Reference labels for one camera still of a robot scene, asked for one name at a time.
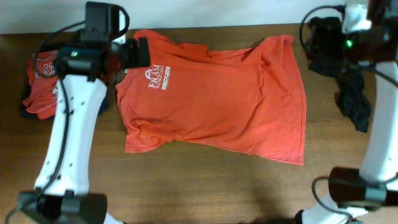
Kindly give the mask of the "orange FRAM t-shirt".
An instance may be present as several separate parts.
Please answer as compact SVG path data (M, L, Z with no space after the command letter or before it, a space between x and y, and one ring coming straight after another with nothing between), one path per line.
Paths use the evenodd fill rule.
M147 39L151 64L116 85L127 153L181 141L304 163L307 102L291 35L238 50L135 36Z

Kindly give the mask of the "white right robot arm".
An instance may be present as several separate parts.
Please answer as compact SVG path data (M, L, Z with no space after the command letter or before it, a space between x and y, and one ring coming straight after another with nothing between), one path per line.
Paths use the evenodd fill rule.
M397 206L397 0L335 5L342 15L333 57L311 42L300 45L307 58L333 62L341 73L349 70L376 76L376 104L368 148L359 169L334 167L324 179L328 192L312 194L316 205L299 211L294 223L358 223L358 217L382 207Z

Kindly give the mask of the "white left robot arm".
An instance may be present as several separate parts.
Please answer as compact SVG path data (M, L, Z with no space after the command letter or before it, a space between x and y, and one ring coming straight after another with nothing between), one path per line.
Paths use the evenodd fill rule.
M32 191L19 194L17 209L37 223L117 223L105 194L89 191L93 133L112 68L150 65L147 39L68 44L54 61L57 110L45 163Z

